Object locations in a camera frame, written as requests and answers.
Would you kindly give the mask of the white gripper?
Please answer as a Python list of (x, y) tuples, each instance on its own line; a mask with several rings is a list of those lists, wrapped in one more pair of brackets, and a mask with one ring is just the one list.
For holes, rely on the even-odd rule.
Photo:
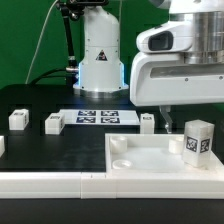
[(130, 100), (135, 106), (160, 106), (171, 134), (170, 105), (224, 102), (224, 63), (187, 65), (177, 53), (140, 52), (132, 63)]

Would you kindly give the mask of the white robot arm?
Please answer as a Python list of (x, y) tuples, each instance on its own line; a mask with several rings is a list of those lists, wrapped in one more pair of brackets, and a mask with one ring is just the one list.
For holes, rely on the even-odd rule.
[(224, 0), (149, 1), (169, 20), (137, 36), (130, 100), (158, 106), (171, 131), (171, 106), (224, 102)]

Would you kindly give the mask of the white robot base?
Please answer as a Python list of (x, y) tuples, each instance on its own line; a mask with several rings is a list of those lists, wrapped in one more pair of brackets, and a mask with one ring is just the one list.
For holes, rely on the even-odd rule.
[(84, 10), (84, 58), (79, 63), (74, 93), (112, 98), (128, 92), (120, 61), (120, 30), (115, 16), (101, 6)]

